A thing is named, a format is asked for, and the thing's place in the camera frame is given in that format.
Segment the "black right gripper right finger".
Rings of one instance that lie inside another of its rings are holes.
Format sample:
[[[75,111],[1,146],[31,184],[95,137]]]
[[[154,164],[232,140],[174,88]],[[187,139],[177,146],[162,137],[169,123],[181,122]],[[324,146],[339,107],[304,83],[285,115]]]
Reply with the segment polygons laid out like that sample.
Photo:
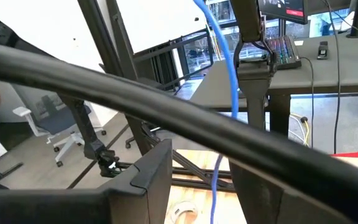
[[[247,223],[343,224],[340,218],[229,162],[232,181]]]

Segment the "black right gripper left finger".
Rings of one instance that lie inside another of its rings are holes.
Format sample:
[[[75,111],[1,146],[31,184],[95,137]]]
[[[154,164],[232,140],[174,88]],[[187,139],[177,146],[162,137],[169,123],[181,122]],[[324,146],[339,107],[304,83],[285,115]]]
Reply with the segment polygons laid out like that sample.
[[[0,223],[163,223],[171,184],[165,139],[97,189],[0,190]]]

